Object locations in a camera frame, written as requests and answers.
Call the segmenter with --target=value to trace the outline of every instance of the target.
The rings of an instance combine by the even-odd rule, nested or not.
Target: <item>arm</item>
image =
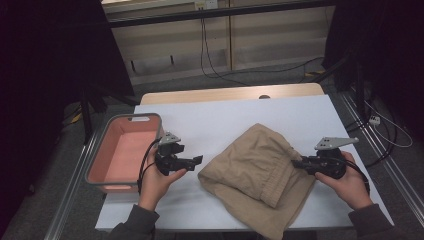
[[[155,161],[155,153],[156,150],[149,153],[146,167]],[[156,205],[166,194],[169,186],[186,172],[187,170],[181,169],[169,176],[164,176],[156,165],[149,167],[143,178],[138,204],[133,206],[128,220],[118,224],[109,234],[108,239],[150,239],[155,222],[159,218],[155,212]]]
[[[343,157],[355,162],[352,154],[342,152]],[[371,239],[406,239],[400,229],[392,226],[380,207],[374,204],[365,189],[361,175],[347,167],[346,174],[340,179],[333,179],[317,172],[315,177],[333,188],[337,195],[354,211],[349,214],[360,240]]]

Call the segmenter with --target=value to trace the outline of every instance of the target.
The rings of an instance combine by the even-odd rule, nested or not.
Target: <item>dark sleeve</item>
[[[156,212],[148,211],[137,205],[133,206],[125,223],[116,225],[110,232],[108,240],[144,240],[150,239],[150,234],[158,220]]]
[[[358,240],[407,239],[405,234],[393,226],[381,211],[378,204],[349,213],[358,235]]]

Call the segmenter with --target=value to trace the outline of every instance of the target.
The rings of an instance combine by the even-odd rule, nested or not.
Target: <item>wooden table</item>
[[[324,91],[322,90],[319,84],[301,83],[287,85],[147,93],[142,97],[141,104],[166,104],[258,99],[261,96],[268,96],[270,98],[282,98],[316,95],[324,95]]]

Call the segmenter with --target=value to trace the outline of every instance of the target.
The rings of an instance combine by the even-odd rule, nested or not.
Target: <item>person's right hand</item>
[[[342,155],[346,160],[355,163],[351,153],[342,151]],[[331,178],[320,172],[315,173],[315,177],[334,189],[337,195],[354,210],[373,204],[361,174],[349,166],[346,166],[346,173],[340,179]]]

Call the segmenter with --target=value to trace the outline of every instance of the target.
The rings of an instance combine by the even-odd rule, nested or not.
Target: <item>human hand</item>
[[[144,169],[154,163],[156,151],[157,149],[152,149],[150,151]],[[154,211],[159,200],[168,191],[169,186],[186,173],[186,169],[181,169],[169,176],[165,176],[159,171],[156,165],[153,164],[144,173],[138,205],[146,210]]]
[[[342,155],[346,160],[355,163],[351,153],[342,151]],[[346,173],[340,179],[331,178],[320,172],[315,173],[315,177],[334,189],[337,195],[354,210],[373,204],[361,174],[349,166],[346,166]]]

